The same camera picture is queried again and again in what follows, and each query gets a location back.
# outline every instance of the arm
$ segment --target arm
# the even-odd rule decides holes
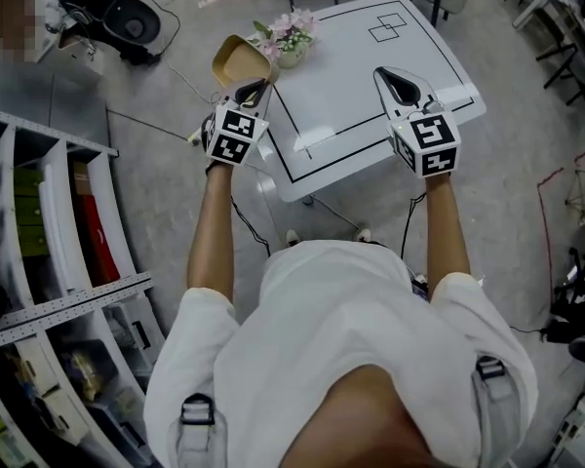
[[[234,288],[232,170],[230,165],[217,165],[208,172],[202,210],[186,267],[188,288],[210,288],[230,302]]]
[[[436,286],[447,274],[470,274],[470,262],[449,174],[431,176],[426,179],[426,185],[427,276],[431,299]]]

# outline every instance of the flower vase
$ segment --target flower vase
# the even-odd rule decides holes
[[[299,43],[293,50],[282,52],[277,59],[277,65],[282,69],[292,69],[303,61],[307,52],[307,44]]]

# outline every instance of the concrete floor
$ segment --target concrete floor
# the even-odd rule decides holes
[[[213,54],[231,34],[252,32],[252,21],[271,22],[288,9],[288,0],[174,0],[168,6],[182,21],[169,49],[169,62],[207,97],[216,89],[210,73]],[[332,0],[296,0],[317,10]],[[430,6],[416,2],[427,16]],[[535,56],[550,45],[536,23],[516,31],[511,20],[518,0],[468,0],[463,13],[440,21],[440,34],[451,46],[487,104],[487,114],[460,127],[463,153],[452,181],[474,275],[509,324],[538,329],[549,305],[546,241],[536,184],[565,167],[542,187],[553,253],[553,276],[567,271],[566,249],[577,235],[578,219],[564,206],[571,185],[573,158],[585,150],[585,104],[565,106],[573,81],[542,85],[555,70],[554,59]],[[176,28],[161,14],[164,39]],[[163,37],[153,48],[162,46]],[[186,137],[210,112],[163,61],[151,69],[130,68],[116,54],[106,54],[102,92],[112,111]],[[119,149],[114,176],[129,239],[139,267],[152,272],[151,300],[167,332],[185,289],[187,252],[197,222],[205,184],[205,157],[169,133],[123,116],[109,116],[111,144]],[[257,156],[253,162],[260,166]],[[286,230],[303,238],[345,238],[352,227],[319,205],[305,207],[279,200],[273,181],[253,168],[235,171],[233,194],[254,228],[282,247]],[[370,226],[373,237],[398,251],[410,198],[423,190],[397,158],[352,175],[317,193],[356,222]],[[405,259],[424,272],[426,220],[424,203],[409,228]],[[245,320],[255,309],[266,259],[245,225],[234,216],[236,255],[235,305]],[[564,346],[542,343],[538,334],[517,333],[539,376],[540,403],[525,444],[514,456],[530,468],[547,452],[561,419],[572,406],[585,378]]]

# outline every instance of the strap buckle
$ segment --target strap buckle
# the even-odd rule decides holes
[[[485,355],[477,361],[477,372],[483,381],[504,376],[507,373],[502,361],[489,355]]]
[[[215,403],[204,394],[193,394],[182,403],[180,422],[183,425],[213,426]]]

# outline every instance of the table leg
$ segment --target table leg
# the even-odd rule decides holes
[[[543,7],[548,3],[549,0],[533,0],[528,7],[526,7],[525,11],[522,12],[514,22],[512,22],[513,26],[516,29],[522,28],[526,23],[530,15],[533,13],[535,9]]]

